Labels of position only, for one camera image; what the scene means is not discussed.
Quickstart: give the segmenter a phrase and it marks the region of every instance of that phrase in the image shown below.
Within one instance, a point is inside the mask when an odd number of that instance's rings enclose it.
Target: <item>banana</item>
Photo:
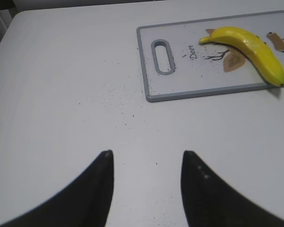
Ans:
[[[252,61],[267,82],[278,87],[283,85],[284,69],[281,63],[258,36],[238,27],[220,27],[199,41],[200,44],[208,42],[238,48]]]

